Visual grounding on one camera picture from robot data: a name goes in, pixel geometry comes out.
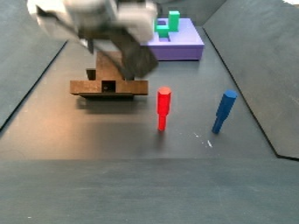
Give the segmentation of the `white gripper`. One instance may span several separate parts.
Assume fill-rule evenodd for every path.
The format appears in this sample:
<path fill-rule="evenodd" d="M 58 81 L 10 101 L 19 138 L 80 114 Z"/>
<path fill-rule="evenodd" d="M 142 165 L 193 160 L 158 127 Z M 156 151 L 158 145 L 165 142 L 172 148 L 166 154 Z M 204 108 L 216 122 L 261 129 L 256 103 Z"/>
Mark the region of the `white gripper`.
<path fill-rule="evenodd" d="M 93 39 L 104 30 L 124 28 L 138 43 L 154 33 L 152 0 L 26 0 L 29 15 L 55 39 Z"/>

